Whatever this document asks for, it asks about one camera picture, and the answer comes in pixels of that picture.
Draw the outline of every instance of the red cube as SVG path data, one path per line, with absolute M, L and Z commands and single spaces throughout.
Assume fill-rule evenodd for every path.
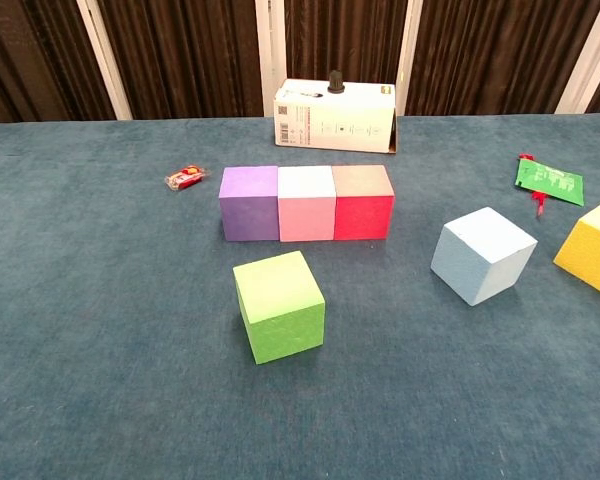
M 386 239 L 395 194 L 384 165 L 341 165 L 332 171 L 336 186 L 334 240 Z

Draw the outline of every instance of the cube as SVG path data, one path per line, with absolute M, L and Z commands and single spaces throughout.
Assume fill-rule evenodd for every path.
M 228 241 L 278 240 L 278 167 L 228 167 L 220 185 Z
M 333 240 L 336 190 L 331 167 L 280 167 L 280 241 Z
M 554 263 L 600 291 L 600 205 L 576 222 Z
M 395 194 L 384 165 L 332 167 L 336 186 L 334 240 L 385 239 Z
M 431 269 L 473 306 L 513 286 L 537 243 L 486 207 L 444 225 Z
M 302 253 L 240 265 L 233 273 L 257 364 L 322 345 L 325 301 Z

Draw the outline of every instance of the purple cube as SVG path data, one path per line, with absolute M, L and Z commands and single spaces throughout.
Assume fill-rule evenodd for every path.
M 278 167 L 227 167 L 220 185 L 224 237 L 278 240 Z

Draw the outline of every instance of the black knob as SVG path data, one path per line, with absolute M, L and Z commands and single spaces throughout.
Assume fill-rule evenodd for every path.
M 331 70 L 331 73 L 329 74 L 329 86 L 327 87 L 327 90 L 331 93 L 344 92 L 342 72 L 340 70 Z

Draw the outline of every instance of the blue carpet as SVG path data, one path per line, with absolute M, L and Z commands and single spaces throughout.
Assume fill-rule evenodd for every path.
M 0 479 L 600 479 L 600 293 L 553 265 L 600 115 L 401 118 L 395 156 L 268 119 L 0 125 Z M 535 218 L 519 152 L 584 175 Z M 165 175 L 212 176 L 182 192 Z M 383 163 L 386 242 L 227 243 L 229 165 Z M 539 244 L 468 307 L 429 268 L 491 206 Z M 231 267 L 301 249 L 325 344 L 256 366 Z

